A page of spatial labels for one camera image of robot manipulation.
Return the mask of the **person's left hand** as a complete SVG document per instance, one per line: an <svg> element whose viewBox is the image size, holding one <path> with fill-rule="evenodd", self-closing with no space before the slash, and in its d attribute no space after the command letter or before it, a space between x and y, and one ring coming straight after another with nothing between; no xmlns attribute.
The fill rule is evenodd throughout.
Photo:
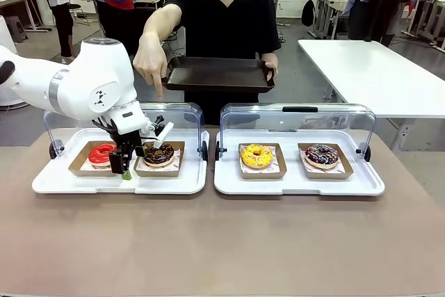
<svg viewBox="0 0 445 297"><path fill-rule="evenodd" d="M265 61L264 69L265 69L265 73L266 73L266 81L269 82L269 81L274 80L276 75L278 74L277 64L275 64L271 61Z"/></svg>

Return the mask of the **person's right hand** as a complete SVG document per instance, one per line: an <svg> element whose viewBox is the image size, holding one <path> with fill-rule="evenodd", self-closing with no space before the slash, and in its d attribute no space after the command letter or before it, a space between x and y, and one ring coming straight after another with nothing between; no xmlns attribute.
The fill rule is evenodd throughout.
<svg viewBox="0 0 445 297"><path fill-rule="evenodd" d="M166 76L167 59L157 34L141 36L133 66L148 84L154 86L157 97L162 100L162 79Z"/></svg>

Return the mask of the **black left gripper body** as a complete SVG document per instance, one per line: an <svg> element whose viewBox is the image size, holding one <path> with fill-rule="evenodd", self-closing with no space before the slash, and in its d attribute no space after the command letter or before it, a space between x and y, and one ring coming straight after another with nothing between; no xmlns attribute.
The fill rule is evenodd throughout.
<svg viewBox="0 0 445 297"><path fill-rule="evenodd" d="M138 130L126 134L119 134L117 129L106 129L111 139L116 144L115 153L132 153L136 147L142 145L142 140Z"/></svg>

